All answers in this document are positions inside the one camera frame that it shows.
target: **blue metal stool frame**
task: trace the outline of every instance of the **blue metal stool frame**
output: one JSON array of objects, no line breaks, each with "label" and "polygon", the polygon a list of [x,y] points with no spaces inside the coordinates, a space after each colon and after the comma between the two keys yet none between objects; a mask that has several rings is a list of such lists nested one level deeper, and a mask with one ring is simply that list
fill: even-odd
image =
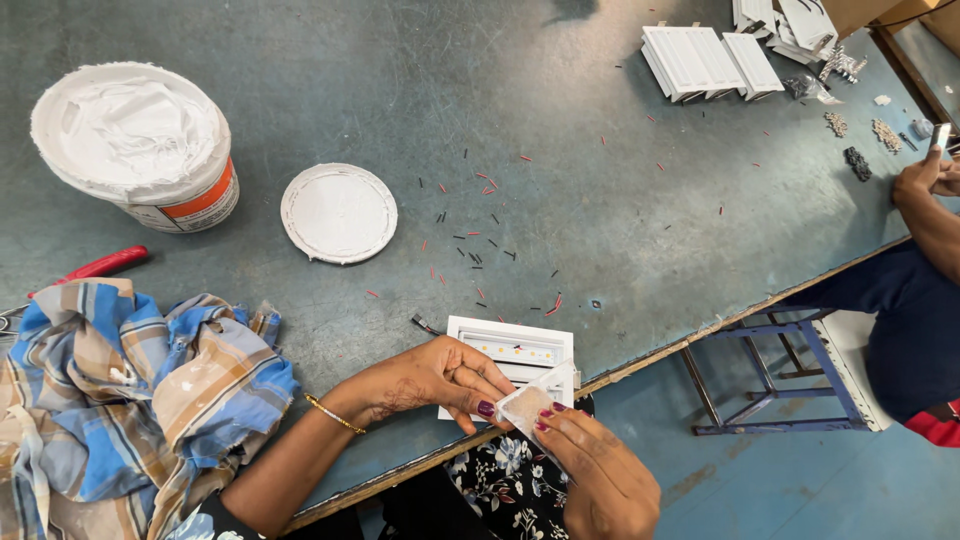
[{"label": "blue metal stool frame", "polygon": [[[835,309],[822,309],[816,313],[805,317],[796,322],[781,323],[778,322],[775,313],[785,311],[800,311],[805,309],[814,309],[813,307],[768,307],[758,311],[756,314],[766,314],[771,324],[746,326],[743,321],[735,323],[734,328],[717,331],[702,339],[724,339],[740,338],[744,347],[747,349],[748,356],[754,364],[756,374],[763,384],[762,392],[747,392],[747,399],[753,402],[735,412],[733,416],[724,419],[720,416],[713,400],[710,398],[707,387],[704,384],[697,363],[693,359],[693,353],[688,347],[680,350],[684,358],[686,370],[693,380],[697,393],[700,394],[700,400],[704,403],[707,415],[712,422],[712,426],[693,426],[694,435],[720,435],[720,434],[739,434],[739,433],[771,433],[784,431],[833,431],[833,430],[870,430],[863,415],[860,413],[847,387],[844,385],[840,374],[830,359],[827,348],[822,341],[821,336],[813,328],[813,321],[820,320],[833,313]],[[786,333],[798,331],[804,335],[810,351],[817,358],[820,364],[819,369],[806,369],[800,362],[797,352],[794,350],[790,341],[786,338]],[[795,373],[783,374],[782,379],[795,379],[800,377],[811,377],[823,375],[830,383],[830,388],[802,388],[797,390],[779,390],[774,385],[773,378],[767,370],[763,357],[756,349],[753,336],[761,334],[775,333],[780,336],[780,342],[786,349],[790,360],[797,367]],[[847,412],[846,418],[825,418],[820,420],[793,420],[784,422],[755,422],[744,423],[743,421],[757,413],[762,408],[768,406],[774,400],[782,398],[818,398],[824,396],[835,396],[840,400],[840,404]]]}]

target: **metal stool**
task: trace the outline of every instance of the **metal stool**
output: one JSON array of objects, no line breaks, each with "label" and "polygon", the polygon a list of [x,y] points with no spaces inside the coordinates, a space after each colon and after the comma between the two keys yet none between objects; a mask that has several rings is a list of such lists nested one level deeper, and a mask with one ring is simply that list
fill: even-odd
[{"label": "metal stool", "polygon": [[[704,385],[703,377],[693,359],[689,348],[680,351],[684,358],[686,369],[693,379],[693,384],[700,394],[707,415],[712,426],[692,427],[694,435],[719,435],[739,433],[771,433],[784,431],[832,431],[832,430],[867,430],[882,431],[889,427],[894,420],[883,412],[874,398],[870,384],[867,382],[864,360],[866,358],[867,339],[873,328],[875,316],[854,311],[840,311],[822,309],[797,322],[778,322],[775,313],[786,311],[800,311],[814,309],[813,307],[768,307],[757,314],[766,314],[770,324],[746,326],[739,321],[734,328],[717,331],[703,339],[740,338],[747,349],[748,356],[754,364],[756,374],[763,384],[762,392],[747,392],[747,399],[752,403],[737,411],[728,419],[723,419],[717,412]],[[808,369],[804,367],[797,352],[786,338],[787,332],[798,331],[804,335],[811,352],[817,358],[820,368]],[[780,374],[781,379],[796,379],[823,375],[830,383],[830,387],[802,388],[797,390],[779,390],[774,385],[773,378],[763,362],[760,352],[752,336],[775,333],[793,362],[797,371]],[[743,421],[766,407],[774,400],[782,398],[816,398],[835,396],[840,400],[846,418],[824,418],[819,420],[793,420],[783,422],[756,422]]]}]

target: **plaid cloth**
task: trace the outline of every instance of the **plaid cloth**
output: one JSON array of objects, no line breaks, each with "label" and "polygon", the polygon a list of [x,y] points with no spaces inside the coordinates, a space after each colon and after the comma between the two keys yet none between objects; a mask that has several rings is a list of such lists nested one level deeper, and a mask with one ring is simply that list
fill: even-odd
[{"label": "plaid cloth", "polygon": [[164,538],[250,461],[300,385],[278,313],[129,280],[48,287],[0,367],[0,540]]}]

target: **hand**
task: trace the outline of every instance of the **hand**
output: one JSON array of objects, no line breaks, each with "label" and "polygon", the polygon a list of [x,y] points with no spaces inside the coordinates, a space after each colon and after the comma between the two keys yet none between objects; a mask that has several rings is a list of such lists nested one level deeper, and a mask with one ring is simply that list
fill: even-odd
[{"label": "hand", "polygon": [[942,155],[943,149],[935,144],[926,153],[924,160],[907,165],[894,182],[894,201],[897,201],[900,194],[907,192],[929,193],[940,175]]},{"label": "hand", "polygon": [[493,420],[494,404],[516,390],[489,356],[442,335],[405,353],[387,358],[345,380],[330,395],[354,396],[366,425],[394,412],[422,405],[440,405],[467,435],[476,433],[470,414]]},{"label": "hand", "polygon": [[537,438],[564,465],[564,522],[574,540],[647,540],[660,518],[660,486],[620,439],[579,410],[541,410]]},{"label": "hand", "polygon": [[944,197],[960,196],[960,163],[940,160],[940,174],[931,192]]}]

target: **red garment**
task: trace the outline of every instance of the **red garment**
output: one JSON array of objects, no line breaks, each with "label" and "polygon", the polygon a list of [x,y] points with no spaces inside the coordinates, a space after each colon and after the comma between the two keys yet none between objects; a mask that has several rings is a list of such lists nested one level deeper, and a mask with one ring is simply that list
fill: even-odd
[{"label": "red garment", "polygon": [[960,399],[932,406],[904,425],[937,446],[960,448]]}]

